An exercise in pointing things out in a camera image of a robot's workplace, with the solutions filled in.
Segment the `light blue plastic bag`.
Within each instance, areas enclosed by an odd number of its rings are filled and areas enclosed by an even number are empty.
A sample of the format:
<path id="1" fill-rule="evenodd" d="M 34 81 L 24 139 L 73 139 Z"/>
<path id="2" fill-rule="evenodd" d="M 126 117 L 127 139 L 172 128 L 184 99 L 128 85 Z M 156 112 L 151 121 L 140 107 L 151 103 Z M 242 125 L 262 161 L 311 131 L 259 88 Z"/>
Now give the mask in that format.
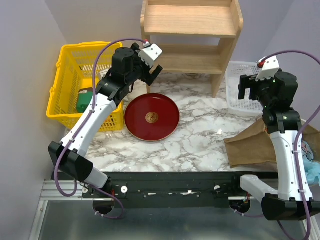
<path id="1" fill-rule="evenodd" d="M 320 163 L 315 161 L 315 156 L 311 150 L 309 144 L 306 141 L 302 141 L 301 144 L 303 165 L 307 183 L 311 185 L 320 184 Z"/>

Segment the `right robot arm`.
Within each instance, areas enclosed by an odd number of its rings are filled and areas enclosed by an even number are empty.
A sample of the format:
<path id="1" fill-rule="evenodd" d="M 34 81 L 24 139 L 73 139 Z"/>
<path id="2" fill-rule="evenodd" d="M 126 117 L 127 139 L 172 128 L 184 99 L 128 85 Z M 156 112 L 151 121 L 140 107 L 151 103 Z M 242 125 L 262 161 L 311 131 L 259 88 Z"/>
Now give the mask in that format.
<path id="1" fill-rule="evenodd" d="M 278 172 L 275 190 L 255 175 L 243 175 L 230 183 L 230 191 L 241 196 L 250 193 L 261 203 L 264 217 L 269 221 L 302 221 L 319 214 L 320 203 L 309 188 L 303 156 L 301 117 L 291 104 L 298 89 L 296 76 L 278 71 L 273 77 L 260 80 L 258 75 L 242 75 L 238 98 L 249 99 L 263 107 L 262 119 L 272 141 Z"/>

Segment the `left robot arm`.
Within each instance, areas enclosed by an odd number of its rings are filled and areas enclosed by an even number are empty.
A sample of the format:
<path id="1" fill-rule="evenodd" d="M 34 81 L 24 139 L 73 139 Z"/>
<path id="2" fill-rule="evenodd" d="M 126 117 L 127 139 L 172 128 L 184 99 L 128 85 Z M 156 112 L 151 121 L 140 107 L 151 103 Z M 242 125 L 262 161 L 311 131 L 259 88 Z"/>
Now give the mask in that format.
<path id="1" fill-rule="evenodd" d="M 93 191 L 101 198 L 110 194 L 108 176 L 95 168 L 85 156 L 104 121 L 132 92 L 134 83 L 141 80 L 150 86 L 161 73 L 163 68 L 160 65 L 155 70 L 151 69 L 162 53 L 158 45 L 147 41 L 143 43 L 143 48 L 134 43 L 131 47 L 115 50 L 111 67 L 95 84 L 85 112 L 59 143 L 53 141 L 48 147 L 55 178 L 61 171 L 78 182 L 94 186 Z"/>

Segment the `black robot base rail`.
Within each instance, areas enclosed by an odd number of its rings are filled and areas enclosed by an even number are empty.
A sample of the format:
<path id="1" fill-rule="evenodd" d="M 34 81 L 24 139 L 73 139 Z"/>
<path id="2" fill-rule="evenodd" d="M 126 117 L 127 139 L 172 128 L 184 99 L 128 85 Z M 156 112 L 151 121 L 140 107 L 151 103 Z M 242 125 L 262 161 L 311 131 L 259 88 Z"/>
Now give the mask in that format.
<path id="1" fill-rule="evenodd" d="M 246 193 L 240 187 L 244 171 L 235 172 L 108 172 L 107 193 L 121 204 L 90 188 L 82 196 L 104 210 L 229 208 Z"/>

